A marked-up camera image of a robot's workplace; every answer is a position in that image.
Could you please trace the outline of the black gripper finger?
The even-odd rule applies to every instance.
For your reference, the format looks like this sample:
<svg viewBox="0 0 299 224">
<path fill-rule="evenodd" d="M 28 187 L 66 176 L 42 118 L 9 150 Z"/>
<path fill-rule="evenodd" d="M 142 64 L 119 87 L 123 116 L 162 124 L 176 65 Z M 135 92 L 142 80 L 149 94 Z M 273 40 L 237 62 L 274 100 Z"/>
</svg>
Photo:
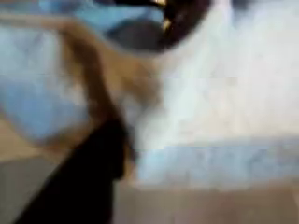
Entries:
<svg viewBox="0 0 299 224">
<path fill-rule="evenodd" d="M 124 175 L 124 143 L 117 119 L 92 131 L 13 224 L 111 224 L 114 182 Z"/>
</svg>

